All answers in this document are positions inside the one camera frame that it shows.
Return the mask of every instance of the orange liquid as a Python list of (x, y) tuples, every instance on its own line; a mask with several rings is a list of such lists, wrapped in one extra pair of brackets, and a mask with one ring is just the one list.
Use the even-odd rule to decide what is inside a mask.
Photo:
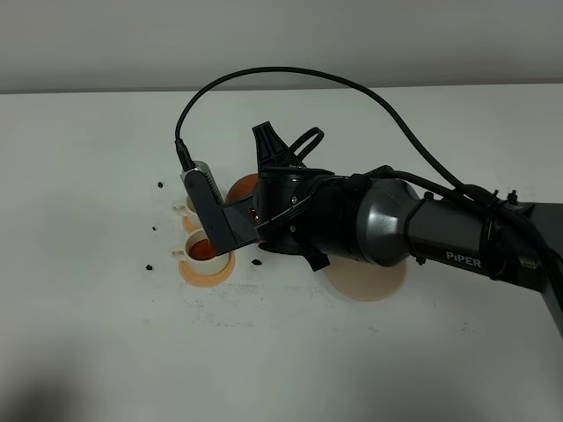
[(208, 239), (200, 240), (189, 251), (190, 257), (198, 261), (207, 261), (217, 256), (213, 245)]

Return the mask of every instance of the black cable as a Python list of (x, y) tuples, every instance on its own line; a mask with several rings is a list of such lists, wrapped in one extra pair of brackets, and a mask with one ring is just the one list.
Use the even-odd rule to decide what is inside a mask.
[[(285, 151), (285, 154), (286, 156), (296, 154), (295, 164), (301, 163), (320, 144), (324, 137), (325, 132), (320, 130), (318, 127), (312, 127), (307, 132), (299, 136), (299, 138), (297, 138), (297, 140)], [(300, 149), (306, 142), (309, 143), (307, 143), (307, 145), (305, 145), (305, 147), (297, 154), (297, 150)]]
[(457, 202), (460, 206), (465, 208), (477, 217), (483, 217), (485, 215), (485, 210), (479, 204), (473, 202), (472, 200), (465, 198), (462, 194), (456, 193), (451, 189), (438, 185), (437, 183), (431, 182), (425, 178), (421, 178), (412, 173), (407, 173), (405, 171), (382, 171), (378, 174), (379, 178), (398, 178), (400, 180), (405, 180), (405, 182), (412, 183), (426, 189), (427, 191), (434, 192), (446, 200), (453, 200)]
[(353, 89), (355, 89), (359, 92), (364, 93), (368, 97), (375, 100), (381, 107), (383, 107), (385, 109), (385, 111), (398, 124), (398, 126), (403, 131), (403, 133), (405, 134), (406, 138), (410, 141), (410, 143), (416, 148), (417, 151), (419, 151), (419, 153), (422, 155), (422, 157), (443, 178), (445, 178), (448, 182), (450, 182), (454, 187), (463, 189), (464, 184), (461, 183), (461, 181), (459, 181), (453, 174), (451, 174), (443, 165), (441, 165), (440, 162), (438, 162), (438, 160), (436, 160), (434, 158), (434, 156), (432, 156), (432, 154), (430, 154), (430, 152), (426, 148), (424, 148), (424, 146), (420, 143), (418, 138), (414, 135), (413, 131), (409, 128), (409, 126), (406, 125), (405, 121), (401, 118), (401, 116), (398, 115), (397, 111), (393, 107), (391, 107), (391, 105), (387, 101), (385, 101), (383, 98), (381, 98), (375, 92), (369, 90), (368, 88), (366, 88), (363, 85), (357, 84), (356, 82), (350, 81), (350, 80), (348, 80), (344, 77), (335, 76), (335, 75), (332, 75), (330, 73), (320, 72), (318, 70), (311, 70), (311, 69), (304, 69), (304, 68), (293, 68), (293, 67), (287, 67), (287, 66), (270, 66), (270, 67), (263, 67), (263, 68), (251, 68), (251, 69), (240, 70), (238, 72), (233, 72), (229, 75), (225, 75), (223, 77), (216, 79), (215, 81), (211, 82), (210, 84), (207, 84), (206, 86), (201, 88), (194, 95), (194, 97), (192, 99), (190, 99), (189, 103), (187, 103), (186, 107), (182, 111), (182, 114), (179, 116), (178, 123), (176, 124), (176, 131), (175, 131), (176, 149), (182, 151), (181, 154), (183, 154), (183, 157), (180, 158), (180, 161), (182, 161), (182, 167), (184, 168), (184, 171), (186, 171), (190, 168), (193, 168), (194, 162), (192, 161), (192, 158), (189, 156), (189, 152), (187, 151), (186, 145), (184, 144), (184, 142), (180, 138), (180, 129), (182, 128), (182, 124), (184, 123), (184, 119), (186, 118), (187, 114), (192, 109), (194, 104), (197, 102), (197, 100), (200, 99), (206, 92), (215, 88), (217, 85), (222, 84), (222, 83), (227, 82), (227, 81), (230, 81), (231, 79), (235, 79), (235, 78), (241, 77), (241, 76), (252, 75), (252, 74), (256, 74), (256, 73), (273, 73), (273, 72), (297, 73), (297, 74), (300, 74), (300, 75), (320, 77), (321, 79), (326, 79), (326, 80), (329, 80), (329, 81), (336, 82), (338, 84), (343, 84), (343, 85), (346, 85), (350, 88), (353, 88)]
[(552, 249), (528, 217), (503, 207), (500, 207), (497, 210), (496, 215), (510, 227), (516, 229), (537, 252), (539, 259), (547, 272), (548, 278), (551, 281), (554, 281), (554, 288), (563, 288), (563, 273), (557, 264), (557, 260), (552, 253)]

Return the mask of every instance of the black robotic arm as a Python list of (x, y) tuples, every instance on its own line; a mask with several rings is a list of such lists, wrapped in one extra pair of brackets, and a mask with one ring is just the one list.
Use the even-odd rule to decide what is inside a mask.
[[(251, 195), (224, 204), (209, 167), (189, 156), (179, 137), (181, 124), (195, 101), (218, 84), (272, 71), (324, 77), (370, 96), (455, 189), (388, 166), (349, 177), (309, 169), (303, 159), (322, 132), (313, 128), (288, 147), (268, 122), (253, 130), (259, 183)], [(186, 106), (176, 127), (176, 150), (182, 180), (217, 254), (260, 240), (266, 251), (304, 256), (314, 271), (330, 264), (329, 254), (382, 266), (394, 266), (409, 255), (420, 264), (431, 259), (538, 291), (563, 335), (563, 205), (521, 203), (515, 192), (499, 200), (497, 192), (463, 184), (430, 155), (388, 103), (359, 84), (299, 68), (256, 68), (224, 76)], [(410, 184), (427, 190), (422, 199)]]

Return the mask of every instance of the cup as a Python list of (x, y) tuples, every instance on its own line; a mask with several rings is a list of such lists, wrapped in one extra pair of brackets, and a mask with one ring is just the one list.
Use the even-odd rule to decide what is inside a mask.
[(213, 275), (220, 273), (229, 263), (229, 254), (214, 256), (211, 259), (199, 260), (190, 256), (190, 250), (203, 240), (208, 240), (208, 235), (204, 229), (197, 229), (192, 232), (186, 240), (185, 244), (174, 246), (170, 249), (170, 255), (178, 261), (186, 261), (191, 269), (199, 275)]
[[(220, 190), (221, 196), (224, 198), (225, 194), (223, 190)], [(201, 227), (201, 220), (200, 217), (195, 212), (194, 203), (190, 199), (189, 196), (186, 196), (183, 200), (175, 200), (172, 203), (172, 212), (174, 214), (179, 215), (180, 217), (184, 217), (185, 220), (189, 224), (184, 223), (184, 227), (188, 233), (193, 232)]]

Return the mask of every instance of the round coaster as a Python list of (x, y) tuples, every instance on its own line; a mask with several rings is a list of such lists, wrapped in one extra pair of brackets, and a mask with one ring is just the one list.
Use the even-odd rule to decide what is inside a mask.
[(328, 281), (339, 293), (362, 302), (380, 301), (393, 295), (403, 284), (406, 262), (397, 266), (376, 266), (331, 255), (325, 268)]
[(182, 217), (182, 225), (184, 226), (184, 230), (188, 233), (191, 233), (199, 228), (198, 226), (190, 222), (190, 219), (187, 217)]
[(179, 262), (179, 273), (186, 283), (196, 287), (213, 287), (223, 283), (235, 268), (235, 254), (229, 253), (227, 266), (219, 273), (213, 275), (199, 275), (187, 264), (186, 261)]

